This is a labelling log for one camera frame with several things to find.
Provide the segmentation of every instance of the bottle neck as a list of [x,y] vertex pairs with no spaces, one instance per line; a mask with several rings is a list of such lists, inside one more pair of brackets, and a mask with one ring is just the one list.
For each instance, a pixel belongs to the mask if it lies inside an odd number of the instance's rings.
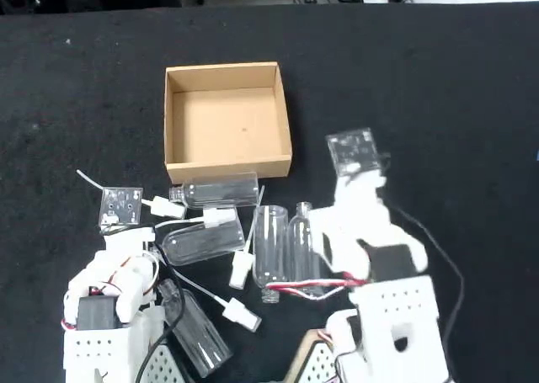
[[311,209],[312,205],[310,202],[300,202],[296,206],[296,213],[303,217],[309,217],[309,212],[311,211]]
[[180,199],[185,204],[185,184],[178,188],[178,199]]

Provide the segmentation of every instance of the black fabric surface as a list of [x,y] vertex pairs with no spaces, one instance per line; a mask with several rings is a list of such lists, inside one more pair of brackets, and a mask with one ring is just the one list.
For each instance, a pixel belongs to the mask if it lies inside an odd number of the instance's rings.
[[[0,381],[63,379],[62,296],[104,246],[100,193],[75,169],[103,184],[143,186],[146,197],[166,194],[164,68],[273,60],[294,158],[288,178],[264,181],[265,201],[330,205],[324,136],[370,126],[392,155],[386,195],[425,223],[467,279],[451,338],[457,378],[536,381],[538,20],[537,4],[0,18]],[[427,249],[443,327],[457,280]],[[264,320],[252,334],[197,294],[234,352],[205,381],[281,379],[303,333],[350,304],[342,295],[263,306],[252,280],[244,292],[227,287],[231,260],[184,271]]]

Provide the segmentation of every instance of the red and white wire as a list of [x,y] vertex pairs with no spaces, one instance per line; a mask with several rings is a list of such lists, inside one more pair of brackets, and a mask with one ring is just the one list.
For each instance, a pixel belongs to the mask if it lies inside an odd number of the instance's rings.
[[344,286],[339,286],[338,288],[330,290],[328,293],[326,293],[324,295],[321,295],[321,296],[309,295],[309,294],[307,294],[305,292],[302,292],[301,290],[293,289],[293,288],[271,288],[271,289],[277,290],[279,292],[291,293],[293,295],[300,296],[300,297],[302,297],[304,299],[308,299],[310,301],[325,301],[330,296],[336,295],[341,290],[343,290]]
[[272,290],[280,290],[284,288],[307,288],[308,286],[343,286],[354,287],[362,286],[367,283],[362,279],[307,279],[299,282],[270,282],[266,285],[266,288]]
[[64,331],[73,331],[76,329],[75,326],[72,326],[71,324],[67,324],[66,320],[64,320],[63,318],[60,320],[60,325],[64,329]]
[[317,335],[327,344],[333,346],[334,341],[331,337],[325,332],[325,330],[317,330]]

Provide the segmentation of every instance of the empty plastic bottle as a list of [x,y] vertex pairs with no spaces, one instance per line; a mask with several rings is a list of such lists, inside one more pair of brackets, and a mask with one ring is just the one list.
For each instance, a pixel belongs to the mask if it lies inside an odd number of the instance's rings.
[[256,173],[194,178],[171,188],[169,195],[171,201],[182,202],[191,209],[255,206],[259,197],[259,180]]

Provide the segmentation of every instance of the white plastic bracket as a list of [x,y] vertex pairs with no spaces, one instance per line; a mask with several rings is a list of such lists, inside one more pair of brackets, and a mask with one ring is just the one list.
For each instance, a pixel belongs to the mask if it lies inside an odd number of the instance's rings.
[[[447,379],[438,306],[429,276],[364,285],[350,293],[350,300],[360,312],[362,340],[358,355],[341,358],[345,381],[432,383]],[[326,329],[336,355],[356,345],[350,341],[347,321],[356,312],[338,311],[328,319]],[[405,344],[399,347],[396,342],[403,339]]]

